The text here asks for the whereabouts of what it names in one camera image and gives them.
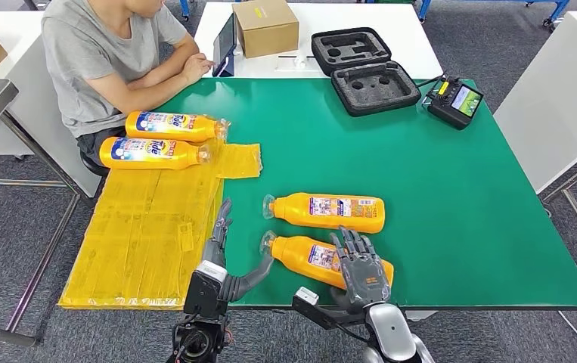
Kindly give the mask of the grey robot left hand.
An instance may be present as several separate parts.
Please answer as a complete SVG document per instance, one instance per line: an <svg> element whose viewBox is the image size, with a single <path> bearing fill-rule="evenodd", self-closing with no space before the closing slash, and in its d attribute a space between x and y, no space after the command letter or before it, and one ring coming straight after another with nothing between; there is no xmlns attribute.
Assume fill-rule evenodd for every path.
<svg viewBox="0 0 577 363"><path fill-rule="evenodd" d="M210 261L223 269L226 267L225 247L227 233L232 223L232 219L228 216L231 207L232 202L229 197L222 201L212 228L212 234L206 240L202 254L202 260ZM246 293L268 276L274 260L269 253L264 253L258 266L246 275L236 276L226 272L222 278L219 299L232 303L244 297Z"/></svg>

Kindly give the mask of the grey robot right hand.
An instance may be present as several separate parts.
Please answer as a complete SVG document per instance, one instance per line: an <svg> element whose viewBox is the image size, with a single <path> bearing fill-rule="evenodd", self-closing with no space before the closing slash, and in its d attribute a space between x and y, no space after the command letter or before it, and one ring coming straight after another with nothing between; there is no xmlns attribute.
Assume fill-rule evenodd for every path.
<svg viewBox="0 0 577 363"><path fill-rule="evenodd" d="M345 290L331 290L335 303L350 314L359 314L375 303L387 302L391 288L383 263L371 240L357 231L339 227L330 233L340 262Z"/></svg>

